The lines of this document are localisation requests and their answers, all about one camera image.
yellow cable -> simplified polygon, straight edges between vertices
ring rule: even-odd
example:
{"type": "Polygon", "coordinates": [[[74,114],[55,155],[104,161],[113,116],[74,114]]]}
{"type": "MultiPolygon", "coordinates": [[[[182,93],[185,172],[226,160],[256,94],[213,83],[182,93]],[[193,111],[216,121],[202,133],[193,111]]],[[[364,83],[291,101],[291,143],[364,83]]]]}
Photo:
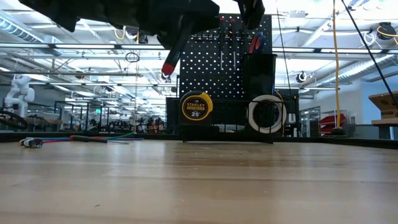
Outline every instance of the yellow cable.
{"type": "Polygon", "coordinates": [[[377,32],[378,32],[378,33],[380,33],[380,34],[382,34],[382,35],[385,35],[385,36],[387,36],[387,37],[393,37],[393,38],[394,38],[394,41],[395,41],[396,44],[398,45],[398,40],[396,39],[396,37],[398,37],[397,34],[396,34],[396,35],[392,35],[392,34],[383,33],[383,32],[380,31],[380,28],[382,28],[382,27],[379,26],[379,27],[377,28],[377,32]]]}
{"type": "Polygon", "coordinates": [[[123,36],[122,37],[118,36],[118,33],[116,32],[116,30],[113,30],[113,31],[114,31],[114,35],[116,36],[117,39],[119,39],[119,40],[123,40],[124,39],[124,36],[126,35],[126,30],[125,29],[123,29],[123,36]]]}
{"type": "MultiPolygon", "coordinates": [[[[280,100],[283,101],[284,98],[282,97],[282,95],[281,95],[277,90],[275,90],[275,92],[276,92],[276,94],[278,94],[280,100]]],[[[282,127],[283,127],[283,128],[282,128],[282,134],[283,134],[283,136],[285,136],[285,126],[282,125],[282,127]]]]}
{"type": "Polygon", "coordinates": [[[335,56],[336,56],[336,110],[337,110],[337,128],[340,128],[340,97],[338,93],[338,75],[340,72],[340,64],[338,61],[337,52],[337,34],[336,34],[336,0],[333,0],[333,39],[335,43],[335,56]]]}

cardboard box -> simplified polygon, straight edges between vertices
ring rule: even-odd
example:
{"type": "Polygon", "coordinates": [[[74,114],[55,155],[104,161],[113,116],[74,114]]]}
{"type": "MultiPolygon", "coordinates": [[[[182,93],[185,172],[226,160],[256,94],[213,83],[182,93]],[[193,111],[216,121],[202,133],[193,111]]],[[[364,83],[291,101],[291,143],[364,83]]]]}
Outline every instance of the cardboard box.
{"type": "MultiPolygon", "coordinates": [[[[393,92],[395,99],[398,101],[398,91],[393,92]]],[[[390,94],[383,93],[369,96],[369,99],[380,109],[381,119],[398,118],[398,109],[395,106],[390,94]]]]}

screwdriver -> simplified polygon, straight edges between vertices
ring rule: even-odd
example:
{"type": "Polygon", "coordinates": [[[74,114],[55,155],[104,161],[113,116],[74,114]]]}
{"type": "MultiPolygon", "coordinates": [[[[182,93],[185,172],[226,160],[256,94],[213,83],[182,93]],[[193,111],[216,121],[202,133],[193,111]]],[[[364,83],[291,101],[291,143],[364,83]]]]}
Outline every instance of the screwdriver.
{"type": "Polygon", "coordinates": [[[234,51],[234,69],[236,70],[236,21],[231,19],[231,39],[232,39],[232,49],[234,51]]]}
{"type": "Polygon", "coordinates": [[[79,141],[79,142],[100,142],[100,143],[118,143],[118,144],[129,144],[126,142],[116,142],[116,141],[109,141],[107,139],[98,139],[98,138],[91,138],[87,136],[70,136],[71,141],[79,141]]]}
{"type": "Polygon", "coordinates": [[[220,33],[219,33],[219,36],[220,36],[220,69],[222,70],[223,69],[223,55],[224,55],[224,39],[225,39],[225,26],[224,26],[224,23],[225,23],[225,19],[224,19],[224,17],[221,17],[220,18],[220,33]]]}

black tool holder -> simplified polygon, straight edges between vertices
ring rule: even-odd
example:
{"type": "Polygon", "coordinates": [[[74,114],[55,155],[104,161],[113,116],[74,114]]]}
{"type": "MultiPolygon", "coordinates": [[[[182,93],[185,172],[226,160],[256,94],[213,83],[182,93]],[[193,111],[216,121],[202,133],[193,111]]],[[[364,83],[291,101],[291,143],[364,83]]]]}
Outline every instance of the black tool holder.
{"type": "MultiPolygon", "coordinates": [[[[230,140],[238,140],[236,135],[239,133],[240,136],[254,136],[251,141],[272,142],[270,135],[248,126],[246,114],[250,101],[255,97],[274,93],[271,16],[264,16],[261,25],[249,31],[243,27],[240,15],[220,16],[223,17],[221,28],[193,35],[185,46],[181,56],[180,96],[189,91],[205,91],[214,102],[212,124],[246,126],[243,132],[225,133],[234,134],[230,140]],[[252,36],[259,32],[266,37],[263,54],[247,55],[252,36]]],[[[266,123],[272,122],[274,115],[268,113],[266,120],[266,123]]]]}

green cable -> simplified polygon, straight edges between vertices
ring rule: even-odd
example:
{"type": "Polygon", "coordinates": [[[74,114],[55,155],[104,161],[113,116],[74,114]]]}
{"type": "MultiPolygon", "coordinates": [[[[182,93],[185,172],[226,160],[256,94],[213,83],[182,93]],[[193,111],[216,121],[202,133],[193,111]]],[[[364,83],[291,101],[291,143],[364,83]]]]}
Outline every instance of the green cable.
{"type": "Polygon", "coordinates": [[[119,139],[119,138],[127,138],[127,137],[130,137],[130,136],[133,136],[134,134],[135,134],[135,132],[131,132],[131,133],[129,133],[129,134],[125,134],[125,135],[122,135],[122,136],[109,137],[109,138],[106,138],[106,139],[119,139]]]}

